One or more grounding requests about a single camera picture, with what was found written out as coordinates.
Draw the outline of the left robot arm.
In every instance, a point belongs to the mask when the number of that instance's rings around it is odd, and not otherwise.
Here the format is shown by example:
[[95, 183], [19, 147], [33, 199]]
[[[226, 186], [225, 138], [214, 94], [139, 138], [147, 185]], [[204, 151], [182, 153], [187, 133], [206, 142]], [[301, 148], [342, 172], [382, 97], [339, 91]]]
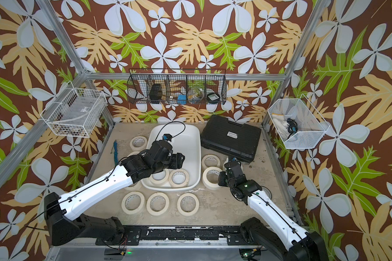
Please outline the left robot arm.
[[117, 217], [103, 219], [85, 215], [85, 211], [118, 190], [153, 174], [182, 168], [185, 156], [173, 152], [170, 140], [154, 141], [149, 149], [122, 158], [113, 170], [81, 188], [62, 195], [55, 192], [46, 195], [44, 218], [52, 245], [61, 246], [76, 238], [121, 243], [125, 229]]

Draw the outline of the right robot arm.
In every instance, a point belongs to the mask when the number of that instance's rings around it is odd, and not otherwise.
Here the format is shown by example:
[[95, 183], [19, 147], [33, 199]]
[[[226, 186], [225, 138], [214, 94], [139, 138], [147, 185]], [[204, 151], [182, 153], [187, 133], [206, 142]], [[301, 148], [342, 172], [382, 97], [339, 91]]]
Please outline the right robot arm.
[[281, 261], [329, 260], [323, 238], [308, 232], [289, 218], [263, 191], [256, 181], [248, 180], [238, 161], [229, 161], [220, 172], [218, 185], [230, 188], [235, 199], [257, 212], [268, 224], [252, 217], [240, 226], [240, 233], [248, 244], [257, 244], [273, 253]]

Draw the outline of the masking tape roll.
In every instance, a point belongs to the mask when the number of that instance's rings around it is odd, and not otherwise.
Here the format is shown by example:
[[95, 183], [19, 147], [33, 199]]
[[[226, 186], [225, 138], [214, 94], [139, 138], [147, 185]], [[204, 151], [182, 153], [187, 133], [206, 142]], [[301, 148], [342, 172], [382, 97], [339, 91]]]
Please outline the masking tape roll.
[[134, 152], [131, 152], [131, 153], [128, 155], [128, 157], [133, 156], [133, 155], [137, 155], [137, 154], [140, 154], [140, 152], [139, 152], [139, 151], [134, 151]]
[[135, 215], [143, 211], [146, 200], [139, 191], [132, 191], [124, 196], [121, 207], [125, 214]]
[[178, 212], [183, 216], [195, 215], [199, 206], [198, 198], [192, 193], [182, 194], [177, 201]]
[[223, 171], [225, 171], [226, 170], [226, 167], [225, 167], [225, 165], [227, 164], [229, 162], [229, 158], [226, 158], [226, 160], [224, 161], [224, 163], [223, 163]]
[[221, 172], [222, 170], [218, 167], [208, 167], [202, 176], [204, 186], [210, 190], [218, 190], [220, 188], [218, 180]]
[[164, 169], [161, 172], [158, 172], [156, 174], [152, 174], [149, 177], [149, 184], [152, 187], [165, 187], [169, 182], [169, 170], [168, 169]]
[[169, 183], [172, 188], [187, 187], [189, 183], [189, 174], [184, 169], [177, 169], [170, 173]]
[[203, 171], [209, 167], [220, 167], [221, 160], [214, 154], [207, 154], [202, 158], [201, 166]]
[[144, 136], [136, 136], [131, 139], [130, 147], [133, 151], [142, 151], [147, 148], [148, 139]]
[[138, 181], [137, 183], [132, 184], [131, 186], [128, 186], [126, 188], [124, 188], [127, 191], [138, 191], [140, 190], [142, 187], [142, 182]]
[[169, 197], [162, 192], [152, 194], [147, 200], [147, 211], [152, 216], [160, 216], [169, 209]]

